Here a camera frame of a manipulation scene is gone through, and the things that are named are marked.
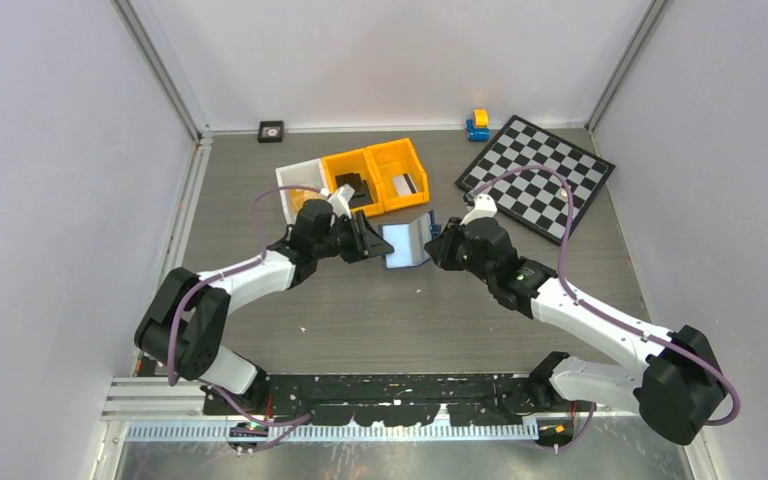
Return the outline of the blue leather card holder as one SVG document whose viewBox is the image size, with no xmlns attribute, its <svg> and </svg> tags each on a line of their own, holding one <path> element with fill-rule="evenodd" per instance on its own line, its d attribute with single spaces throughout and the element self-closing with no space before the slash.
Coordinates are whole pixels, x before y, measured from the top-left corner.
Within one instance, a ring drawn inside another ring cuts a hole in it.
<svg viewBox="0 0 768 480">
<path fill-rule="evenodd" d="M 433 210 L 407 223 L 382 224 L 379 233 L 394 251 L 383 256 L 385 269 L 419 267 L 431 259 L 424 246 L 442 232 Z"/>
</svg>

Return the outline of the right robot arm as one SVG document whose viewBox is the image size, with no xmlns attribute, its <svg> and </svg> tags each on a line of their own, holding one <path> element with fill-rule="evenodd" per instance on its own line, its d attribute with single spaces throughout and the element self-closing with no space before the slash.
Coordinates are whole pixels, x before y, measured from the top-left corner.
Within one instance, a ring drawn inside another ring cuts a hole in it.
<svg viewBox="0 0 768 480">
<path fill-rule="evenodd" d="M 585 294 L 552 268 L 518 254 L 493 218 L 450 219 L 425 252 L 445 271 L 465 271 L 502 307 L 560 328 L 601 351 L 611 364 L 553 351 L 529 375 L 544 410 L 567 400 L 636 413 L 662 438 L 690 444 L 727 395 L 707 337 L 638 320 Z"/>
</svg>

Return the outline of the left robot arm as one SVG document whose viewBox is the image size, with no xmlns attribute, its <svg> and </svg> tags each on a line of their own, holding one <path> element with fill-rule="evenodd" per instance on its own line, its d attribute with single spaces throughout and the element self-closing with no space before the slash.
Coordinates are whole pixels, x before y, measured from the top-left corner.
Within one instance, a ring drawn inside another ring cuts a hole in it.
<svg viewBox="0 0 768 480">
<path fill-rule="evenodd" d="M 261 382 L 265 373 L 223 346 L 228 316 L 300 285 L 323 259 L 355 263 L 393 251 L 364 213 L 340 212 L 329 201 L 309 200 L 283 237 L 258 256 L 213 272 L 170 271 L 135 331 L 135 346 L 164 361 L 174 377 L 219 387 L 240 412 L 256 413 L 267 398 Z"/>
</svg>

